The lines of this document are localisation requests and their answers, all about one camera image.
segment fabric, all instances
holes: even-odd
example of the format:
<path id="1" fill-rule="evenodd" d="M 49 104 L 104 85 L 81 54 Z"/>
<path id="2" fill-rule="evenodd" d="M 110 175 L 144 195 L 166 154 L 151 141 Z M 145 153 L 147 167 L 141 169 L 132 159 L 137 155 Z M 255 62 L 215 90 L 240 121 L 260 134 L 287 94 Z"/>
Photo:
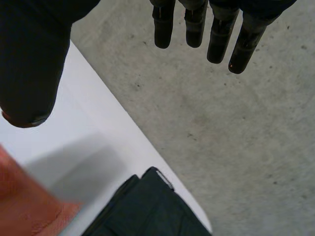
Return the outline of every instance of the fabric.
<path id="1" fill-rule="evenodd" d="M 274 18 L 292 6 L 297 0 L 209 0 L 210 4 L 223 8 L 239 7 L 256 18 Z"/>
<path id="2" fill-rule="evenodd" d="M 79 210 L 49 194 L 0 145 L 1 235 L 57 236 Z"/>
<path id="3" fill-rule="evenodd" d="M 160 171 L 132 176 L 82 236 L 210 236 Z"/>
<path id="4" fill-rule="evenodd" d="M 0 107 L 18 127 L 52 112 L 72 23 L 100 0 L 0 0 Z"/>

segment white surface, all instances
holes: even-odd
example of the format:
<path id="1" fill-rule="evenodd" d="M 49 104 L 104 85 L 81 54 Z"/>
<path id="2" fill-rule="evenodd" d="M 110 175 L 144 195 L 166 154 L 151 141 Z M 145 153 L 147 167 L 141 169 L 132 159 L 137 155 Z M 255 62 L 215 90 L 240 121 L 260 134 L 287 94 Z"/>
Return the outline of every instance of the white surface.
<path id="1" fill-rule="evenodd" d="M 0 143 L 55 195 L 85 204 L 63 236 L 82 234 L 125 180 L 151 166 L 211 231 L 199 204 L 73 44 L 51 117 L 33 129 L 0 118 Z"/>

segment gloved finger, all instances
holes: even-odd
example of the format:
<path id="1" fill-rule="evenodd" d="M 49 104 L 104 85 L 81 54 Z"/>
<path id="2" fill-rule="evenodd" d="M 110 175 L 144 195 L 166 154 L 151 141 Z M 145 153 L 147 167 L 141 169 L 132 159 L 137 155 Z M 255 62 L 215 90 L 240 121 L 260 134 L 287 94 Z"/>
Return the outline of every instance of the gloved finger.
<path id="1" fill-rule="evenodd" d="M 155 44 L 167 48 L 171 42 L 175 0 L 150 0 L 153 7 L 152 17 L 155 26 Z"/>
<path id="2" fill-rule="evenodd" d="M 84 2 L 78 5 L 85 8 Z M 88 12 L 71 14 L 71 8 L 65 8 L 69 1 L 55 3 L 0 2 L 0 107 L 3 117 L 17 127 L 38 126 L 51 114 L 70 45 L 68 19 Z M 57 12 L 68 13 L 67 19 Z"/>
<path id="3" fill-rule="evenodd" d="M 232 73 L 242 73 L 268 25 L 296 0 L 242 0 L 243 24 L 229 62 Z"/>
<path id="4" fill-rule="evenodd" d="M 209 0 L 209 2 L 214 19 L 207 59 L 211 63 L 218 64 L 224 58 L 239 13 L 239 6 L 238 1 L 235 0 Z"/>
<path id="5" fill-rule="evenodd" d="M 192 48 L 202 43 L 208 0 L 179 0 L 186 8 L 186 42 Z"/>

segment black bag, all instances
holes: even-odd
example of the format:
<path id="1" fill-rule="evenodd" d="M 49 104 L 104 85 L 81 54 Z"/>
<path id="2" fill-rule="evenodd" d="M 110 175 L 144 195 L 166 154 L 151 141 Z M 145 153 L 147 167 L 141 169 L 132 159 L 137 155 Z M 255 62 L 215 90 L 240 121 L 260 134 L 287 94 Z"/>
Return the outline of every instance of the black bag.
<path id="1" fill-rule="evenodd" d="M 127 180 L 82 236 L 211 236 L 154 167 Z"/>

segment glove finger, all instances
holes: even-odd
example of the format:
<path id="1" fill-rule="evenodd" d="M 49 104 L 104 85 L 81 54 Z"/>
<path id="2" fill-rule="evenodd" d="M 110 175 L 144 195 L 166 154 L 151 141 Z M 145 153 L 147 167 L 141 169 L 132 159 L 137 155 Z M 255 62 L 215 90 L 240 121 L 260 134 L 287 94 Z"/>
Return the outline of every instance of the glove finger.
<path id="1" fill-rule="evenodd" d="M 276 18 L 257 19 L 248 13 L 243 14 L 243 24 L 228 67 L 232 73 L 240 74 L 246 69 L 267 26 Z"/>
<path id="2" fill-rule="evenodd" d="M 295 2 L 296 0 L 240 1 L 240 8 L 244 12 L 243 24 L 229 63 L 232 73 L 240 74 L 246 69 L 267 26 Z"/>
<path id="3" fill-rule="evenodd" d="M 203 31 L 206 21 L 208 1 L 201 2 L 197 9 L 185 5 L 186 42 L 192 48 L 197 48 L 202 43 Z"/>
<path id="4" fill-rule="evenodd" d="M 44 11 L 24 5 L 0 6 L 2 115 L 14 126 L 34 127 L 52 112 L 71 28 L 61 27 Z"/>
<path id="5" fill-rule="evenodd" d="M 222 62 L 226 48 L 231 38 L 236 18 L 239 13 L 237 5 L 228 4 L 218 7 L 210 4 L 213 10 L 214 19 L 210 34 L 210 43 L 207 59 L 211 63 Z"/>
<path id="6" fill-rule="evenodd" d="M 162 49 L 167 48 L 171 42 L 175 8 L 175 0 L 164 2 L 166 4 L 155 4 L 152 13 L 155 26 L 155 44 Z"/>

